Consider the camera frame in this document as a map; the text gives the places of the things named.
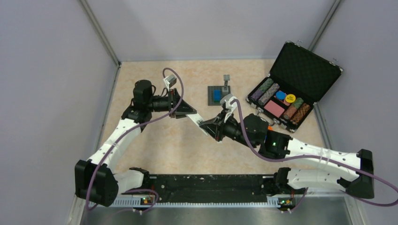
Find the blue lego brick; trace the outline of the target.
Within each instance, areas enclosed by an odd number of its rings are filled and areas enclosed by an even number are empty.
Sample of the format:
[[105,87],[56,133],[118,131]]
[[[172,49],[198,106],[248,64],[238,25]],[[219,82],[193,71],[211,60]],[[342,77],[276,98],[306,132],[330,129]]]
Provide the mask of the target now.
[[213,101],[214,102],[220,102],[222,98],[222,93],[220,90],[214,90],[213,91]]

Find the blue round chip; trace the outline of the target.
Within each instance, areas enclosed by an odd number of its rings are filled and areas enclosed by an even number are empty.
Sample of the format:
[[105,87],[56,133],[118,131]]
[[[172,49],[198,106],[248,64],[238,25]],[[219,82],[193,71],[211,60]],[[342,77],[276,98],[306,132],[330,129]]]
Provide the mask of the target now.
[[276,93],[276,98],[283,101],[286,98],[286,93],[284,93],[283,91],[278,91]]

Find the yellow dealer button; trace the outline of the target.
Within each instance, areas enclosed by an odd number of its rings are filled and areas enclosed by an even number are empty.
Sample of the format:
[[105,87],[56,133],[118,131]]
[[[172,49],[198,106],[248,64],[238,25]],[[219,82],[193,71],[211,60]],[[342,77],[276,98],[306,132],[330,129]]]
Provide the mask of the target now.
[[292,104],[296,101],[296,96],[294,94],[288,94],[288,95],[286,95],[284,101],[286,103]]

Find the pink card deck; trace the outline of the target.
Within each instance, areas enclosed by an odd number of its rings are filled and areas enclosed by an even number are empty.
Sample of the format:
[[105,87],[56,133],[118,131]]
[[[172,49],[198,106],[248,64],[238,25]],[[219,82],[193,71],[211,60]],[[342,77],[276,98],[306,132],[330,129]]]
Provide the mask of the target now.
[[264,109],[277,118],[279,118],[285,112],[285,109],[282,106],[272,100],[264,105]]

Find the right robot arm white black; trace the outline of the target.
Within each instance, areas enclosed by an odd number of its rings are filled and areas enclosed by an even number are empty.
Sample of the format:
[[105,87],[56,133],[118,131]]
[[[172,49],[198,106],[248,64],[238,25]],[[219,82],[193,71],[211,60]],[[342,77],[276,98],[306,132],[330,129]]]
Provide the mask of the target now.
[[363,199],[373,199],[374,173],[373,153],[361,149],[357,153],[344,153],[302,142],[283,133],[272,131],[268,122],[249,114],[238,122],[233,116],[216,117],[199,122],[199,127],[217,142],[228,137],[247,147],[258,148],[258,154],[267,161],[279,162],[294,158],[303,164],[315,167],[313,170],[283,167],[274,177],[275,187],[281,193],[291,189],[326,188],[337,189]]

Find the white remote control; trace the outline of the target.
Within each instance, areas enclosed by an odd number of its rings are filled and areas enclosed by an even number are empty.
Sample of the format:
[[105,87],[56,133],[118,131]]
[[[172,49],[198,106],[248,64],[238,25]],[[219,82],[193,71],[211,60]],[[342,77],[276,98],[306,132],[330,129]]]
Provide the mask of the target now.
[[187,114],[186,117],[189,118],[202,131],[202,133],[204,133],[206,136],[209,135],[207,131],[200,127],[200,123],[203,122],[203,118],[198,113]]

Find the black poker chip case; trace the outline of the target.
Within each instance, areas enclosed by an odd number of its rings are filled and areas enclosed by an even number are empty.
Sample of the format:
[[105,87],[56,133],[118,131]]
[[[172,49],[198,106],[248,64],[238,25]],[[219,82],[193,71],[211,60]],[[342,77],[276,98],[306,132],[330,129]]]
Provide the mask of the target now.
[[[268,75],[248,94],[246,102],[294,133],[342,73],[335,63],[286,41]],[[289,104],[277,99],[278,91],[294,94],[296,101]],[[285,109],[279,118],[264,109],[270,100]]]

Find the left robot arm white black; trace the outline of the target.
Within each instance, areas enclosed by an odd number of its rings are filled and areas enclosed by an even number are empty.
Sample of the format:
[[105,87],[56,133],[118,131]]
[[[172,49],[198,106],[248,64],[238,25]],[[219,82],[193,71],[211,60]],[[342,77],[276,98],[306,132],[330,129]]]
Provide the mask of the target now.
[[171,112],[171,117],[188,117],[195,124],[202,121],[197,111],[181,99],[176,89],[166,96],[156,96],[149,80],[135,83],[133,99],[123,112],[117,127],[103,145],[87,160],[75,165],[75,195],[93,203],[110,206],[118,195],[131,189],[144,194],[149,191],[149,173],[131,168],[115,173],[115,167],[131,142],[145,129],[153,112]]

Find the grey lego tower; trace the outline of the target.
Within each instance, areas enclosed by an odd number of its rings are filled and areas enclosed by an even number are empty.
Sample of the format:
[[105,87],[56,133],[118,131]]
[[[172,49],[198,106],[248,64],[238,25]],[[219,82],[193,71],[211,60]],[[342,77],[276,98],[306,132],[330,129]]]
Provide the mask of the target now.
[[230,92],[229,85],[228,85],[228,83],[230,81],[230,75],[229,74],[223,75],[223,81],[224,81],[224,84],[222,87],[222,93],[223,93],[223,95],[228,95]]

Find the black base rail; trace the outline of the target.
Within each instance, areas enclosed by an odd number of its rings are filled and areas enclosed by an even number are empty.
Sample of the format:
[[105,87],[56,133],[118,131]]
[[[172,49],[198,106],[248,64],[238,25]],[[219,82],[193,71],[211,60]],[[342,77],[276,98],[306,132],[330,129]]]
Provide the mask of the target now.
[[159,204],[265,203],[272,196],[304,193],[304,189],[277,184],[269,174],[152,174],[138,189],[157,192]]

